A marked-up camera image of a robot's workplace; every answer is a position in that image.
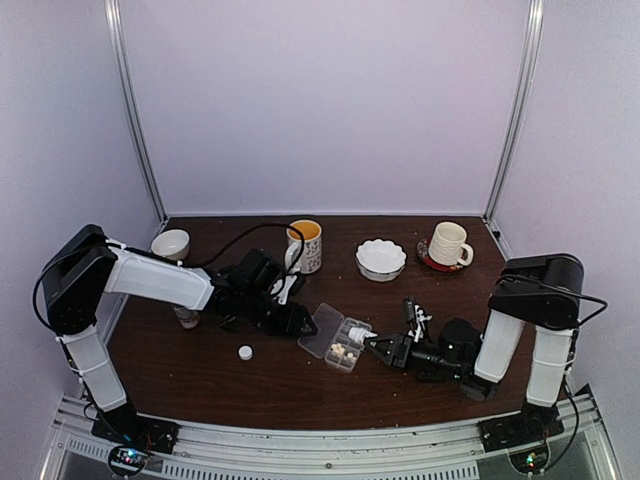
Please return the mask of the small white pill bottle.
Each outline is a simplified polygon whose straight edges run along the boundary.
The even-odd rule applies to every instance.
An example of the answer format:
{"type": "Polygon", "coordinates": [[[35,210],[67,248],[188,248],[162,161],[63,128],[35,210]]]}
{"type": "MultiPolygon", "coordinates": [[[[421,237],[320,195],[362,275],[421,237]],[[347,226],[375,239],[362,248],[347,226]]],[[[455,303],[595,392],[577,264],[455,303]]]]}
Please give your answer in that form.
{"type": "Polygon", "coordinates": [[[364,327],[351,327],[348,333],[348,337],[355,343],[363,344],[366,339],[375,338],[378,334],[364,327]]]}

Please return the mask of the small white bottle cap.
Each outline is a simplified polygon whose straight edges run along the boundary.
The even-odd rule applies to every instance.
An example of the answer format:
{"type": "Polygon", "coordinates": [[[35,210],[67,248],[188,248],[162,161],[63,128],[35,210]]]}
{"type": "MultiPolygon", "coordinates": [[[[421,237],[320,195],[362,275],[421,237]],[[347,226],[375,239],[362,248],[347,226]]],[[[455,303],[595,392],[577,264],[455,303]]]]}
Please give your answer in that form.
{"type": "Polygon", "coordinates": [[[249,361],[254,356],[254,351],[249,345],[242,345],[238,349],[238,356],[242,361],[249,361]]]}

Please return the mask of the grey-capped orange label bottle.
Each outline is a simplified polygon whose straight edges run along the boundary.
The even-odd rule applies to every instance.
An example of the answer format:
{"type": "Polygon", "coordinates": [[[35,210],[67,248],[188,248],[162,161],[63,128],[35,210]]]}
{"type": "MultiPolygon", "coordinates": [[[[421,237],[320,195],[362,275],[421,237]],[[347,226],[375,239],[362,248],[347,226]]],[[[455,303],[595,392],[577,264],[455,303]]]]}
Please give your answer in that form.
{"type": "Polygon", "coordinates": [[[189,310],[181,306],[175,306],[174,312],[180,325],[186,330],[192,330],[200,324],[200,315],[198,311],[189,310]]]}

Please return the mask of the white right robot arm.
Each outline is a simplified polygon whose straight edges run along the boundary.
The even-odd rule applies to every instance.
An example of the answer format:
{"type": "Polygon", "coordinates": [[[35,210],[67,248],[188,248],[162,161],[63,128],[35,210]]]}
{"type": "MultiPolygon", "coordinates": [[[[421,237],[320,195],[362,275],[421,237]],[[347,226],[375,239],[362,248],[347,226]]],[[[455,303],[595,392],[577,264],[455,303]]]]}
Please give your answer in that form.
{"type": "Polygon", "coordinates": [[[528,407],[512,423],[517,438],[530,442],[551,424],[549,408],[557,402],[579,329],[583,281],[582,263],[569,254],[513,258],[494,285],[483,329],[453,318],[431,341],[428,315],[406,298],[408,333],[358,339],[389,367],[412,370],[427,383],[456,382],[468,397],[484,401],[506,375],[525,327],[534,326],[528,407]]]}

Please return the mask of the clear plastic pill organizer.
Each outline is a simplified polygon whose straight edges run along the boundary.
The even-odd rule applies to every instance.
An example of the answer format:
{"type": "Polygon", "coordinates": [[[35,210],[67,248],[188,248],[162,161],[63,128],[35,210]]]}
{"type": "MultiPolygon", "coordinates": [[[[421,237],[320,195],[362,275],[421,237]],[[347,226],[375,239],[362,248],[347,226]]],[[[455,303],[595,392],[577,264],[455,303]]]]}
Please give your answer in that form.
{"type": "Polygon", "coordinates": [[[326,303],[322,303],[317,307],[312,320],[318,327],[318,332],[314,336],[300,338],[298,345],[314,358],[323,359],[328,366],[345,373],[351,373],[365,346],[364,343],[358,344],[350,340],[348,337],[349,330],[351,327],[364,327],[372,331],[371,325],[346,317],[326,303]],[[334,356],[330,352],[330,347],[334,343],[341,343],[352,349],[356,357],[354,359],[340,359],[334,356]]]}

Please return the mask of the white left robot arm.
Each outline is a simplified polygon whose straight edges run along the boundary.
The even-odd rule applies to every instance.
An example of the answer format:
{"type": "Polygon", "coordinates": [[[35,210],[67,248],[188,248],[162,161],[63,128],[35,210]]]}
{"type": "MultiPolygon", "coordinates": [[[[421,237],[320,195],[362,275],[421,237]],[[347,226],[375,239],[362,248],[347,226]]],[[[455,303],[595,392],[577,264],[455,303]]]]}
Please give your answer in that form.
{"type": "Polygon", "coordinates": [[[97,331],[96,311],[106,295],[154,300],[220,318],[241,318],[279,337],[314,336],[308,309],[293,297],[302,274],[253,248],[235,265],[213,260],[170,260],[108,237],[94,224],[82,227],[43,267],[32,290],[32,308],[70,358],[106,429],[123,444],[137,442],[144,424],[129,408],[126,389],[97,331]]]}

